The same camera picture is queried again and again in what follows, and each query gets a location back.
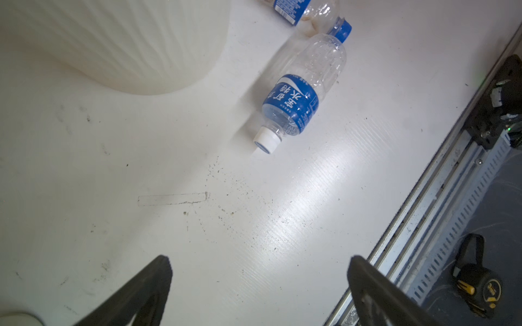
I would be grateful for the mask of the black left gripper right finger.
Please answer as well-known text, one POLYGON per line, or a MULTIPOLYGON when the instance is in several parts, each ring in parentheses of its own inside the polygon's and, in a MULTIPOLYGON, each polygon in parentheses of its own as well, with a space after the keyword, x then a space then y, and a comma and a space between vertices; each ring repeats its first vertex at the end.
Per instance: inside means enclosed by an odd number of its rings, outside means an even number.
POLYGON ((438 325, 365 258, 351 258, 347 279, 360 325, 438 325))

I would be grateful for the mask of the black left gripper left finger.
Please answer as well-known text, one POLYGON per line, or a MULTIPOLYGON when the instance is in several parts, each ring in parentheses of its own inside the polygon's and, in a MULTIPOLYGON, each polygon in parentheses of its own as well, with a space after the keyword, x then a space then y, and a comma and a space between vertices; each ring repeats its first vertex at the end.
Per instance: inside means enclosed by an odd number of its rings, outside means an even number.
POLYGON ((160 325, 171 288, 169 258, 159 255, 78 325, 160 325))

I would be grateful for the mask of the small bottle blue label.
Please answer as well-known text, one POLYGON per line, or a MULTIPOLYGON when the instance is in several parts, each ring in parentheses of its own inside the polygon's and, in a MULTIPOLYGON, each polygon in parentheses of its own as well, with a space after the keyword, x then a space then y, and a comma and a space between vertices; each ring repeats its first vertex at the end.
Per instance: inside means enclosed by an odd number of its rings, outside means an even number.
POLYGON ((318 34, 284 70, 262 104, 265 119, 254 143, 273 153, 284 137, 301 134, 343 71, 346 35, 318 34))

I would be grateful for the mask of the small bottle blue cap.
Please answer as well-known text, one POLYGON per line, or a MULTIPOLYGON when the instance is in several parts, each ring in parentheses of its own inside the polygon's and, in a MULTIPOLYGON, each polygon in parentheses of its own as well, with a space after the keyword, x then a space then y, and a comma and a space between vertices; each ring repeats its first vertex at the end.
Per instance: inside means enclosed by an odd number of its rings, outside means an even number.
POLYGON ((352 32, 352 26, 341 17, 339 0, 264 0, 261 3, 273 8, 307 37, 326 34, 343 43, 352 32))

